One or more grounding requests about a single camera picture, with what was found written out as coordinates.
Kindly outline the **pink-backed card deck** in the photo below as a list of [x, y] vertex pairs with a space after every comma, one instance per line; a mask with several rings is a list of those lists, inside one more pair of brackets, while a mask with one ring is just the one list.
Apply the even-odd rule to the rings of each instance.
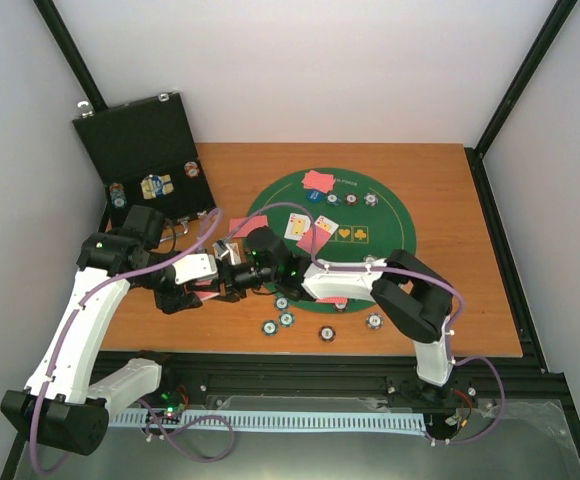
[[216, 298], [220, 295], [220, 288], [214, 281], [195, 282], [191, 286], [191, 291], [202, 301]]

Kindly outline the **dealt pink card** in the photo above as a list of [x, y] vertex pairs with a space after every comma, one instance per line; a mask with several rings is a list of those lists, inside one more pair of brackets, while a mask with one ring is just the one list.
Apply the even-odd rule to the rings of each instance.
[[233, 218], [229, 221], [229, 238], [244, 238], [253, 230], [268, 226], [266, 215], [251, 216], [248, 218]]

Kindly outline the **green blue chip stack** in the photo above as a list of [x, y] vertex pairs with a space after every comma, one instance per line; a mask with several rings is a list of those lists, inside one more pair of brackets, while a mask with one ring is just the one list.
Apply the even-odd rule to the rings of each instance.
[[274, 320], [264, 321], [261, 326], [261, 331], [266, 336], [274, 336], [278, 333], [279, 326]]

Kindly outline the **blue small blind button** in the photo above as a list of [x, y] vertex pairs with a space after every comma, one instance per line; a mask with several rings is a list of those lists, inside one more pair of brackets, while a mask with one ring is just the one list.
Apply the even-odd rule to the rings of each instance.
[[316, 203], [321, 202], [323, 199], [324, 199], [324, 193], [319, 191], [319, 190], [311, 189], [311, 190], [308, 190], [306, 193], [306, 200], [309, 203], [316, 204]]

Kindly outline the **blue white chip stack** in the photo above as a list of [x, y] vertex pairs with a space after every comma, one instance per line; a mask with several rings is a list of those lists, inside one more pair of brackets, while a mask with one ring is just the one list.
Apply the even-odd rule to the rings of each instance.
[[371, 313], [366, 318], [366, 325], [372, 330], [380, 329], [383, 326], [383, 318], [378, 313]]

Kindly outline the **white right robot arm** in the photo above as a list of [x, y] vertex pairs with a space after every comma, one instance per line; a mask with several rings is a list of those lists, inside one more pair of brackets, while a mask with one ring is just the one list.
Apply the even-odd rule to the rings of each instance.
[[271, 284], [293, 301], [330, 297], [375, 303], [415, 348], [420, 380], [441, 387], [454, 366], [452, 323], [464, 309], [459, 292], [414, 255], [397, 249], [370, 262], [327, 262], [306, 255], [259, 250], [238, 265], [216, 261], [221, 291], [240, 295]]

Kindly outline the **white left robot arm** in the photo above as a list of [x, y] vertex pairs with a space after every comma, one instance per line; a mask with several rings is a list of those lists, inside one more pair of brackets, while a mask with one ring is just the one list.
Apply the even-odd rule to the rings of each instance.
[[147, 207], [131, 209], [125, 224], [91, 235], [77, 260], [65, 312], [39, 365], [20, 390], [8, 390], [0, 411], [35, 452], [48, 446], [92, 454], [111, 419], [145, 395], [171, 400], [178, 378], [152, 359], [133, 358], [98, 382], [91, 375], [112, 317], [132, 286], [153, 291], [162, 306], [183, 299], [185, 283], [216, 274], [212, 256], [201, 247], [216, 226], [186, 250], [156, 252], [164, 218]]

